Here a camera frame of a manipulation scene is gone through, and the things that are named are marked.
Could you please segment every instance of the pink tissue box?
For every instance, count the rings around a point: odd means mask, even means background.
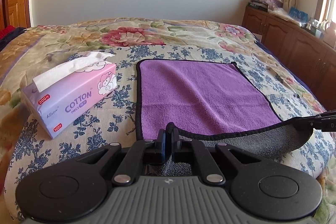
[[[116,87],[116,65],[99,61],[71,73],[42,92],[32,83],[23,88],[21,94],[36,120],[53,139]]]
[[[260,0],[260,1],[268,3],[271,10],[273,10],[274,7],[282,8],[284,5],[281,1],[277,0]]]

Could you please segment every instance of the floral bedspread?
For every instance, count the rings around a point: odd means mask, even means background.
[[[4,197],[12,217],[22,219],[14,194],[18,182],[29,173],[107,143],[132,145],[135,65],[144,58],[236,61],[281,119],[323,112],[319,102],[254,42],[242,27],[209,21],[117,18],[28,29],[0,52],[0,184],[7,172]],[[109,61],[117,64],[118,87],[50,140],[21,102],[20,87],[88,50],[115,54]],[[275,160],[317,177],[334,148],[330,133],[314,131],[300,149]]]

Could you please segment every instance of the red cloth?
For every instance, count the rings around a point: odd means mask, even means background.
[[[9,34],[11,31],[14,31],[15,27],[12,25],[8,25],[5,29],[0,31],[0,39],[4,38],[7,34]]]

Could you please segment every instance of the metal rivet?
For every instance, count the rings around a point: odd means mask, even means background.
[[[114,180],[119,183],[127,183],[131,181],[131,177],[128,175],[116,175]]]
[[[207,176],[207,181],[218,183],[223,181],[223,177],[219,174],[210,174]]]

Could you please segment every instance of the cabinet door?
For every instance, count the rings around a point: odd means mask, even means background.
[[[336,109],[336,53],[332,50],[325,57],[311,90],[327,110]]]
[[[261,34],[265,25],[266,15],[263,15],[253,8],[246,7],[242,26],[250,32]]]
[[[290,40],[293,29],[277,20],[267,17],[261,42],[282,62],[279,55],[283,44]]]
[[[321,70],[327,49],[297,31],[293,32],[292,39],[283,46],[287,53],[285,66],[310,87]]]

